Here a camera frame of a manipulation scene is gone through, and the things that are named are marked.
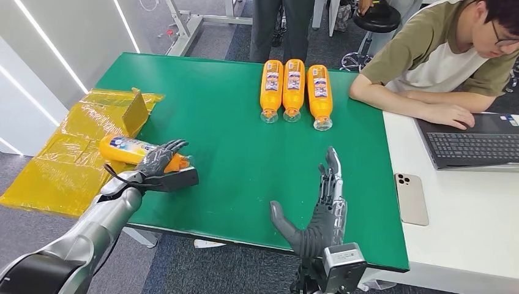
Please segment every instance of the yellow plastic sheet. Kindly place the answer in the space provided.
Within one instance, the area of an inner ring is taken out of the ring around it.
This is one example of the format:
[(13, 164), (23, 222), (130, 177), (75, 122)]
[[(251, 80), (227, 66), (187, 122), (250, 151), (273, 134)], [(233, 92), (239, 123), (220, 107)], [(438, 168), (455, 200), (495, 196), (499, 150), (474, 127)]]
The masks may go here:
[[(99, 141), (108, 134), (135, 137), (163, 95), (93, 89), (0, 197), (0, 204), (80, 216), (110, 178)], [(126, 165), (110, 162), (116, 172)]]

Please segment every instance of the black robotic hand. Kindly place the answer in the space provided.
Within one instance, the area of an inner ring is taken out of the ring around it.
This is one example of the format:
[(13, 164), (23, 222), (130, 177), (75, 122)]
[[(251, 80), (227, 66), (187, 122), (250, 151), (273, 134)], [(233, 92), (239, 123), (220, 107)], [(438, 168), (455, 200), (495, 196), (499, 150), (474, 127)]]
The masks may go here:
[(312, 219), (304, 230), (296, 228), (283, 215), (279, 202), (271, 201), (271, 221), (288, 241), (292, 250), (301, 258), (314, 258), (323, 254), (326, 247), (343, 242), (346, 223), (346, 203), (342, 197), (341, 164), (337, 152), (328, 147), (328, 169), (319, 165), (321, 185), (319, 199)]
[(185, 140), (172, 140), (160, 145), (143, 157), (143, 160), (135, 167), (145, 178), (164, 175), (164, 169), (168, 166), (173, 156), (184, 146)]

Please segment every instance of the bottle cap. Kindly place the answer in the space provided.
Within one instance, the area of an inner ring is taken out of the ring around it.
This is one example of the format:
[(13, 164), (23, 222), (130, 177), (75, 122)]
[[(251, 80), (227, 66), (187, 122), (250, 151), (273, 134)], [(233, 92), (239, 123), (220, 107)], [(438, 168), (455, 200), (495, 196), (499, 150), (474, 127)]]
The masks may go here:
[(283, 113), (283, 118), (289, 123), (294, 123), (301, 118), (301, 112), (295, 108), (289, 108)]
[(326, 116), (320, 116), (313, 122), (313, 127), (316, 130), (328, 130), (332, 127), (332, 120)]
[(275, 123), (277, 121), (277, 119), (278, 119), (277, 112), (273, 109), (265, 109), (261, 113), (261, 120), (268, 124)]

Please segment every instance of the laptop keyboard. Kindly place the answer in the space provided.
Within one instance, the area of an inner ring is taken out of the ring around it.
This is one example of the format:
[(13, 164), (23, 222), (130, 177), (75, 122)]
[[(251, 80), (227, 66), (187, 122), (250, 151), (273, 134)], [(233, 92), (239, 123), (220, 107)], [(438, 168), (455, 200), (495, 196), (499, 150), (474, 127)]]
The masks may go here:
[(519, 135), (427, 133), (427, 137), (441, 158), (519, 161)]

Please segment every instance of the person's legs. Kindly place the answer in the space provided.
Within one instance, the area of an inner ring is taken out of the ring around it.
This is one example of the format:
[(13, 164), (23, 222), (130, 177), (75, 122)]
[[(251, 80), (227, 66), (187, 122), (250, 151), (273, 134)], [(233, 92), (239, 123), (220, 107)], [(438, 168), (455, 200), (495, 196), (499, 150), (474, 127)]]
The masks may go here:
[[(373, 34), (373, 40), (370, 45), (370, 49), (368, 50), (368, 55), (372, 57), (376, 55), (380, 50), (382, 50), (382, 48), (384, 48), (384, 46), (386, 46), (386, 44), (389, 41), (391, 41), (391, 39), (393, 39), (396, 33), (398, 33), (402, 29), (402, 26), (405, 25), (405, 23), (411, 18), (411, 16), (414, 15), (420, 9), (422, 0), (388, 0), (388, 3), (389, 5), (397, 9), (398, 12), (400, 12), (401, 23), (395, 31), (387, 32), (385, 34)], [(360, 44), (359, 52), (362, 46), (364, 46), (366, 37), (364, 37), (364, 40), (362, 40), (362, 43)]]
[(283, 0), (286, 15), (286, 34), (283, 63), (289, 59), (307, 59), (308, 26), (315, 0)]
[(254, 0), (252, 33), (250, 36), (251, 62), (265, 63), (271, 53), (272, 35), (282, 0)]

